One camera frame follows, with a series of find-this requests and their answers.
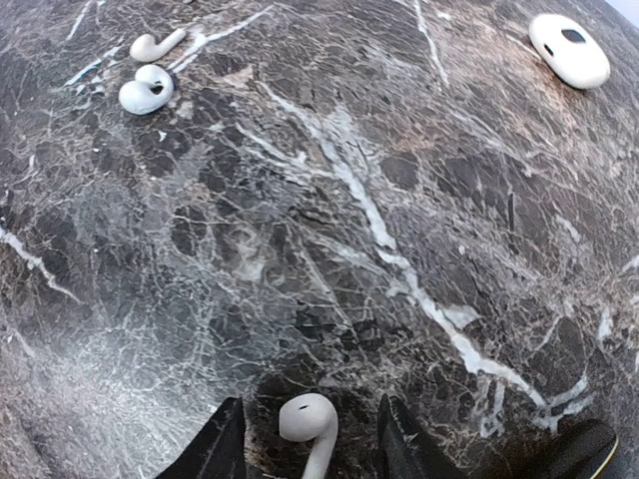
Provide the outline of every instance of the wireless earbud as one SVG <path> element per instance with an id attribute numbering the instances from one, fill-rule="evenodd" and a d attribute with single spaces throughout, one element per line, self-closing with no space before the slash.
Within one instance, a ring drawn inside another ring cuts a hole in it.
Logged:
<path id="1" fill-rule="evenodd" d="M 165 38 L 162 43 L 156 45 L 156 39 L 153 38 L 153 35 L 145 33 L 133 42 L 129 53 L 134 60 L 138 60 L 139 62 L 155 62 L 169 53 L 176 45 L 184 40 L 186 36 L 186 30 L 179 28 Z"/>
<path id="2" fill-rule="evenodd" d="M 597 88 L 610 78 L 610 62 L 577 22 L 544 14 L 530 24 L 530 40 L 541 58 L 573 88 Z"/>
<path id="3" fill-rule="evenodd" d="M 145 65 L 138 69 L 134 81 L 122 86 L 118 99 L 127 112 L 147 115 L 169 103 L 173 91 L 173 79 L 167 72 L 157 65 Z"/>
<path id="4" fill-rule="evenodd" d="M 302 479 L 323 479 L 337 441 L 337 411 L 321 394 L 303 394 L 280 409 L 280 435 L 292 442 L 315 440 Z"/>

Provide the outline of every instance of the dark marble countertop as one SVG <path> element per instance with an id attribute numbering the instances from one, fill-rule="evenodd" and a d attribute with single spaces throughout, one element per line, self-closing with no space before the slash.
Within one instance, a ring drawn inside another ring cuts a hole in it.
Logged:
<path id="1" fill-rule="evenodd" d="M 153 477 L 227 396 L 299 477 L 310 389 L 330 477 L 371 477 L 385 392 L 472 477 L 588 417 L 639 474 L 639 31 L 603 1 L 0 9 L 0 477 Z M 544 12 L 608 84 L 543 64 Z M 127 114 L 131 42 L 179 27 L 174 99 Z"/>

